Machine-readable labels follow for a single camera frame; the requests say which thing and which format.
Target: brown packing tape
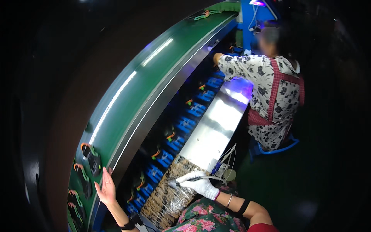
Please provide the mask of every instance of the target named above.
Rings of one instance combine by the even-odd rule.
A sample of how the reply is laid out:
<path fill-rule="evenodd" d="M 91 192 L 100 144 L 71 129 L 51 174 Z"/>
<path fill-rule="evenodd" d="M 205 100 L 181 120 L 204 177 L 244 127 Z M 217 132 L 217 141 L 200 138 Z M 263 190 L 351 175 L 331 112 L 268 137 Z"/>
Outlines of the brown packing tape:
<path fill-rule="evenodd" d="M 173 189 L 168 185 L 168 182 L 192 171 L 201 170 L 205 171 L 177 155 L 144 204 L 141 210 L 143 216 L 160 230 L 170 227 L 193 200 L 196 192 L 189 188 Z"/>

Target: conveyor metal edge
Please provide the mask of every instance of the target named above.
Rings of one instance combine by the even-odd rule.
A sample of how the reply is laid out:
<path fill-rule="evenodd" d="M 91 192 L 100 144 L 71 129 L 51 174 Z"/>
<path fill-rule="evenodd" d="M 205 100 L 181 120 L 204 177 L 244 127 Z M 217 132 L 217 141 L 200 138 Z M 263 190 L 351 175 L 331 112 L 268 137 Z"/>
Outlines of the conveyor metal edge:
<path fill-rule="evenodd" d="M 236 17 L 237 13 L 231 15 L 213 30 L 209 31 L 173 66 L 151 92 L 130 122 L 108 162 L 108 167 L 114 170 L 112 175 L 114 182 L 118 183 L 122 179 L 136 151 L 167 104 L 189 75 L 208 55 L 210 51 L 207 47 L 215 46 L 237 26 Z M 95 194 L 93 208 L 89 214 L 88 231 L 100 227 L 100 225 L 95 224 L 95 218 L 98 215 L 103 217 L 106 211 L 107 208 L 104 204 L 101 204 Z"/>

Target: white cloth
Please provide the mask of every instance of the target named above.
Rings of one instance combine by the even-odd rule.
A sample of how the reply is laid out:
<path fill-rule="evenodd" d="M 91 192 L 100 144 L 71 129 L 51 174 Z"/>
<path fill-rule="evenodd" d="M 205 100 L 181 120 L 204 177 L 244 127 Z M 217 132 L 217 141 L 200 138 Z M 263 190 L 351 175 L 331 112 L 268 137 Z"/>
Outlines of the white cloth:
<path fill-rule="evenodd" d="M 291 63 L 283 56 L 275 57 L 280 72 L 292 75 L 296 78 L 300 71 L 299 64 L 295 70 Z M 219 69 L 226 75 L 226 81 L 244 78 L 254 84 L 250 106 L 259 115 L 268 119 L 270 92 L 273 84 L 273 67 L 267 56 L 229 56 L 223 55 L 219 59 Z M 249 126 L 249 134 L 268 150 L 276 150 L 285 138 L 286 130 L 291 126 L 293 118 L 299 105 L 299 85 L 288 81 L 280 81 L 275 107 L 273 111 L 273 122 L 275 125 Z"/>
<path fill-rule="evenodd" d="M 209 198 L 211 200 L 215 200 L 216 197 L 219 195 L 220 190 L 215 188 L 210 183 L 210 180 L 208 178 L 196 181 L 187 181 L 189 179 L 193 179 L 200 176 L 206 176 L 206 174 L 203 171 L 195 171 L 179 177 L 178 179 L 176 179 L 176 181 L 178 181 L 180 186 L 182 187 L 194 189 L 197 193 L 201 194 L 202 196 Z"/>

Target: forearm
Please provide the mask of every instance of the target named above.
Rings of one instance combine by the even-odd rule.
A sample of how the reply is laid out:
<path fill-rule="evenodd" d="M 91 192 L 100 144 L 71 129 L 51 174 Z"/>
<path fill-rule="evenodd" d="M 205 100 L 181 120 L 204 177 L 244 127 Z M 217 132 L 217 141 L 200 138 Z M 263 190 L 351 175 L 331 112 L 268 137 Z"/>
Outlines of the forearm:
<path fill-rule="evenodd" d="M 224 206 L 227 206 L 230 197 L 231 197 L 230 194 L 220 192 L 216 201 L 219 202 L 220 204 L 224 205 Z M 234 212 L 238 212 L 244 201 L 245 201 L 245 199 L 243 199 L 243 198 L 233 196 L 230 203 L 229 203 L 228 208 L 230 210 L 234 211 Z M 264 222 L 264 223 L 269 224 L 269 225 L 273 224 L 272 220 L 269 217 L 268 211 L 256 202 L 251 201 L 249 203 L 248 207 L 246 208 L 245 212 L 243 213 L 243 216 L 250 219 L 250 220 L 254 216 L 260 217 L 261 215 L 267 216 L 269 218 L 267 220 L 267 222 Z"/>
<path fill-rule="evenodd" d="M 219 53 L 219 52 L 215 53 L 215 55 L 214 55 L 214 57 L 213 57 L 214 64 L 218 65 L 218 63 L 219 63 L 219 59 L 220 59 L 220 57 L 223 56 L 223 55 L 224 55 L 223 53 Z"/>
<path fill-rule="evenodd" d="M 129 217 L 125 214 L 121 206 L 115 201 L 113 204 L 107 205 L 108 210 L 111 212 L 112 216 L 117 222 L 117 225 L 122 227 L 129 223 Z M 131 232 L 139 232 L 139 230 L 135 227 L 131 230 Z"/>

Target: woman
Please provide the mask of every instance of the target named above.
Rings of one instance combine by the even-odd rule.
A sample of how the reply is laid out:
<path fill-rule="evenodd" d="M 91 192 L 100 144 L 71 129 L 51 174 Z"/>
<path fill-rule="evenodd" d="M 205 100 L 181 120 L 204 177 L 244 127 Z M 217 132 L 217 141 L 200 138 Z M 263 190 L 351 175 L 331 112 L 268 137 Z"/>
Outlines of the woman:
<path fill-rule="evenodd" d="M 184 210 L 177 225 L 164 230 L 165 232 L 201 232 L 205 230 L 208 232 L 245 232 L 244 224 L 239 218 L 233 217 L 236 215 L 233 212 L 250 219 L 248 232 L 278 232 L 273 226 L 267 210 L 258 203 L 237 197 L 235 193 L 228 192 L 227 187 L 221 191 L 215 188 L 209 179 L 187 181 L 205 175 L 204 172 L 197 171 L 177 179 L 182 187 L 192 188 L 204 197 Z M 101 202 L 107 206 L 122 231 L 139 232 L 117 203 L 116 187 L 105 167 L 103 168 L 102 189 L 99 188 L 97 182 L 95 182 L 95 188 Z"/>
<path fill-rule="evenodd" d="M 304 104 L 304 81 L 293 59 L 288 33 L 281 27 L 266 27 L 259 46 L 265 55 L 232 57 L 216 53 L 214 63 L 225 80 L 244 78 L 254 84 L 249 111 L 249 134 L 265 150 L 276 150 L 288 134 L 293 116 Z"/>

